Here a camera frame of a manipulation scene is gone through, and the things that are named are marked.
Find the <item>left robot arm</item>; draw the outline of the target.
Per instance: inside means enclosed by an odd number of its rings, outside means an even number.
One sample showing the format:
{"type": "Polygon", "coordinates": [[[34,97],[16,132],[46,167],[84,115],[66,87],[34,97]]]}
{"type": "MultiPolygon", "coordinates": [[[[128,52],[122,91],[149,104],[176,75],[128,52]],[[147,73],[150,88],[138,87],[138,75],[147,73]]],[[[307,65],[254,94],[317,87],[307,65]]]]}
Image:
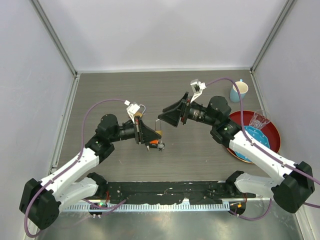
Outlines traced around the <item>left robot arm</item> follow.
{"type": "Polygon", "coordinates": [[[107,192],[107,182],[102,176],[90,173],[83,180],[78,179],[107,159],[115,149],[115,142],[130,139],[141,145],[159,140],[161,135],[145,125],[140,116],[119,125],[115,115],[104,115],[94,136],[72,160],[41,180],[32,178],[25,184],[19,205],[24,226],[31,221],[44,230],[78,201],[88,197],[102,199],[107,192]]]}

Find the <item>orange black padlock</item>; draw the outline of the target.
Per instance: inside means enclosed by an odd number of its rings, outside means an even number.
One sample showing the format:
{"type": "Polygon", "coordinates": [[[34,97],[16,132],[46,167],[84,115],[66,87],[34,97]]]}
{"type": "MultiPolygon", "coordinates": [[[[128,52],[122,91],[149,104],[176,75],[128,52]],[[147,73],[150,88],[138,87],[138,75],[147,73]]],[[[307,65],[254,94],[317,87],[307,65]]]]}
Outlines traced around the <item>orange black padlock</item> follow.
{"type": "Polygon", "coordinates": [[[149,149],[157,149],[161,141],[159,139],[152,140],[148,143],[147,147],[149,149]]]}

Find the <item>large brass padlock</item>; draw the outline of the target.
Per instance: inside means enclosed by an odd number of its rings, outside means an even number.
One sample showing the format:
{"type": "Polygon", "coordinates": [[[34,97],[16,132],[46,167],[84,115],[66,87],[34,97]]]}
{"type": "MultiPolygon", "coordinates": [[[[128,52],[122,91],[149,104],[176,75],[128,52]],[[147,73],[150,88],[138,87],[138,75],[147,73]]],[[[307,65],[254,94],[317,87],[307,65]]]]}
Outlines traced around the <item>large brass padlock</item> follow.
{"type": "Polygon", "coordinates": [[[143,104],[140,104],[138,111],[135,113],[135,116],[139,116],[139,117],[142,118],[144,113],[145,113],[145,111],[146,111],[146,106],[143,105],[143,104]]]}

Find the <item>small brass padlock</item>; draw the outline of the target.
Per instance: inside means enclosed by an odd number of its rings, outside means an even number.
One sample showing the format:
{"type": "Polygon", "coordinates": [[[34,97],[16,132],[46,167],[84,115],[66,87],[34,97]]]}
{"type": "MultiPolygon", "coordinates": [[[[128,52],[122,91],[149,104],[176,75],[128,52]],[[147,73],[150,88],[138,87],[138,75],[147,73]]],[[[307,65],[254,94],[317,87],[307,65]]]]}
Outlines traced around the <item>small brass padlock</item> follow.
{"type": "Polygon", "coordinates": [[[155,121],[155,132],[159,134],[160,136],[163,136],[163,130],[162,130],[162,121],[160,119],[157,119],[155,121]]]}

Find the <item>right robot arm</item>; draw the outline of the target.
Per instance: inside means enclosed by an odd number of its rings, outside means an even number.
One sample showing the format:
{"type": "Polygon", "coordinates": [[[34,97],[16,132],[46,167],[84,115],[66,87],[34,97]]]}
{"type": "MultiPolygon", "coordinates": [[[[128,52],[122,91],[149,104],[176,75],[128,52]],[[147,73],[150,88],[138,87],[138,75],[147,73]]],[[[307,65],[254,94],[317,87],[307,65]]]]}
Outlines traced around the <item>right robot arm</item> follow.
{"type": "Polygon", "coordinates": [[[251,193],[273,199],[283,210],[296,213],[315,191],[312,167],[296,163],[272,151],[230,119],[231,108],[222,96],[213,96],[206,107],[191,101],[186,92],[181,100],[163,109],[158,118],[174,127],[193,120],[211,126],[212,138],[226,148],[240,153],[267,173],[267,177],[236,171],[226,184],[233,198],[251,193]]]}

